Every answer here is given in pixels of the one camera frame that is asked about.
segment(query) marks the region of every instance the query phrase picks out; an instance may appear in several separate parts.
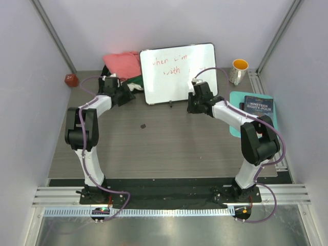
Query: whiteboard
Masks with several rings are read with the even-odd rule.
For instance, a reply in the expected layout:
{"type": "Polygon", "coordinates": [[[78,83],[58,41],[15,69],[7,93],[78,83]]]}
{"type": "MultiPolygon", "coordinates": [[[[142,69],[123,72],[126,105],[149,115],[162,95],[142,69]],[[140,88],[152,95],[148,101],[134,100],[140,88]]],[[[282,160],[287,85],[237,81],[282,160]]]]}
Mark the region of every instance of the whiteboard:
{"type": "MultiPolygon", "coordinates": [[[[205,68],[215,67],[213,44],[188,45],[140,52],[146,103],[158,104],[188,99],[191,80],[205,68]]],[[[216,70],[198,76],[217,94],[216,70]]]]}

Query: whiteboard frame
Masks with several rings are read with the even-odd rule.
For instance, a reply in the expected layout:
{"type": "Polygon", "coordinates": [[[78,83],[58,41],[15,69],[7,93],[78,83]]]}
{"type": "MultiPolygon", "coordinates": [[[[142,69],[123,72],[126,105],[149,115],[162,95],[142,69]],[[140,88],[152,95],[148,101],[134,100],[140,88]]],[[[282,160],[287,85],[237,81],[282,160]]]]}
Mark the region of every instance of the whiteboard frame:
{"type": "MultiPolygon", "coordinates": [[[[171,49],[171,48],[180,48],[180,47],[188,47],[188,46],[197,46],[197,45],[213,45],[213,49],[214,49],[214,64],[215,64],[215,67],[216,67],[216,52],[215,52],[215,45],[211,42],[208,42],[208,43],[200,43],[200,44],[193,44],[193,45],[179,45],[179,46],[171,46],[171,47],[162,47],[162,48],[156,48],[156,49],[145,49],[145,50],[141,50],[139,52],[139,57],[140,57],[140,54],[144,51],[149,51],[149,50],[162,50],[162,49],[171,49]]],[[[142,64],[141,64],[141,59],[140,59],[140,67],[141,67],[141,75],[143,77],[143,74],[142,74],[142,64]]],[[[217,95],[219,94],[219,85],[217,83],[217,70],[215,69],[215,79],[216,79],[216,87],[217,87],[217,95]]],[[[170,103],[170,101],[167,101],[167,102],[159,102],[159,103],[156,103],[156,104],[166,104],[166,103],[170,103]]]]}

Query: pile of clothes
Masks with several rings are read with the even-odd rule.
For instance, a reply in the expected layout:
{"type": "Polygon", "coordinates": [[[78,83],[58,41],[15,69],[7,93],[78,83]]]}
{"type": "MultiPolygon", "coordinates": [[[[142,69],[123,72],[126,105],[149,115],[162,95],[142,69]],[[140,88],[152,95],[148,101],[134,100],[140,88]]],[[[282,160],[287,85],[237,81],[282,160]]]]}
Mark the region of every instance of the pile of clothes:
{"type": "Polygon", "coordinates": [[[136,51],[121,54],[104,55],[105,66],[102,76],[116,74],[121,82],[126,81],[130,91],[133,93],[144,90],[144,81],[141,75],[139,53],[136,51]]]}

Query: mug handle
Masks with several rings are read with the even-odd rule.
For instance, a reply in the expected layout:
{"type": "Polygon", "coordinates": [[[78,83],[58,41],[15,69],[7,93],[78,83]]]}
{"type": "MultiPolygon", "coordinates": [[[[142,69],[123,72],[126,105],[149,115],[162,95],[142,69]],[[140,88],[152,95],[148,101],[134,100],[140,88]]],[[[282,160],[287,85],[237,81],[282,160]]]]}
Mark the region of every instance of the mug handle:
{"type": "Polygon", "coordinates": [[[238,71],[238,75],[237,75],[237,78],[236,78],[235,83],[234,83],[236,86],[239,84],[240,78],[241,78],[241,71],[238,71]]]}

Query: book cover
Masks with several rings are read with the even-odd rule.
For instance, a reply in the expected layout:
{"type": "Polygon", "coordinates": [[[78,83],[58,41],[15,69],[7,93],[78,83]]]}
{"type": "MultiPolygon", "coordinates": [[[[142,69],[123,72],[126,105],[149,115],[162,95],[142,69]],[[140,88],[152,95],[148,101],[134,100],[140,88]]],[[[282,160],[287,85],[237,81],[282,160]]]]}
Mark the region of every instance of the book cover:
{"type": "Polygon", "coordinates": [[[244,111],[257,116],[267,115],[273,121],[273,99],[245,96],[244,111]]]}

